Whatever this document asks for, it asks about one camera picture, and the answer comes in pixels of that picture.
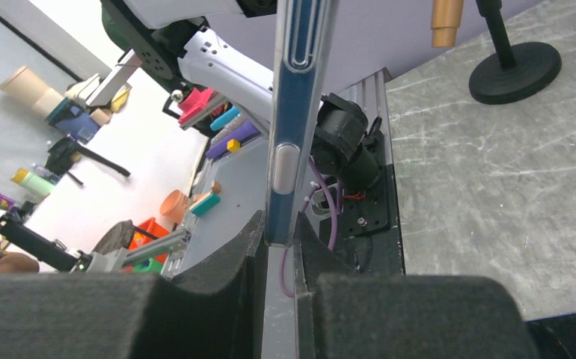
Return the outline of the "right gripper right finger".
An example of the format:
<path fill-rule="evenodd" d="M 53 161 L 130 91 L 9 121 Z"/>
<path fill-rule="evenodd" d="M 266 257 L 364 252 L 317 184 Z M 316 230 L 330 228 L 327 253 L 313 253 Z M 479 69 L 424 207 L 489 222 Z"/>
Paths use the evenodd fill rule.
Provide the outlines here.
<path fill-rule="evenodd" d="M 356 274 L 299 214 L 299 358 L 537 358 L 507 289 L 487 277 Z"/>

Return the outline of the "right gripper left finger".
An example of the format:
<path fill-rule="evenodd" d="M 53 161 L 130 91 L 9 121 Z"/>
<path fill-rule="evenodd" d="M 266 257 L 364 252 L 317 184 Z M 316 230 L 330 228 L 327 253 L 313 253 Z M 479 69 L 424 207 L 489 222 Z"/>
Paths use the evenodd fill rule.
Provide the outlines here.
<path fill-rule="evenodd" d="M 259 358 L 262 211 L 166 280 L 148 273 L 0 275 L 0 358 Z"/>

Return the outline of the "black phone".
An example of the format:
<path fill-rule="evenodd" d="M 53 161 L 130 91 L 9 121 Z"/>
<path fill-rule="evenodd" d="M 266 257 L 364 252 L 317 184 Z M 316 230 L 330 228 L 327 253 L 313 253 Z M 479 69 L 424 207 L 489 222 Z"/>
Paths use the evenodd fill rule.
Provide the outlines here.
<path fill-rule="evenodd" d="M 527 322 L 540 358 L 576 359 L 576 313 Z"/>
<path fill-rule="evenodd" d="M 280 1 L 275 37 L 264 241 L 292 245 L 340 3 Z"/>

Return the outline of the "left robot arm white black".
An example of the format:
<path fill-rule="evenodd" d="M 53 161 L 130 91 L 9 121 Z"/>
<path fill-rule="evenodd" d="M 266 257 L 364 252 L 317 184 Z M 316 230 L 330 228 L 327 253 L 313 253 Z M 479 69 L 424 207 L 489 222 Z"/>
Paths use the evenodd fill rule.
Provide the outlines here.
<path fill-rule="evenodd" d="M 322 93 L 335 1 L 104 1 L 129 46 L 159 78 L 212 88 L 269 136 L 269 190 L 295 193 L 309 159 L 350 193 L 374 186 L 380 168 L 364 147 L 359 106 Z M 264 67 L 225 42 L 211 13 L 278 17 L 275 65 Z"/>

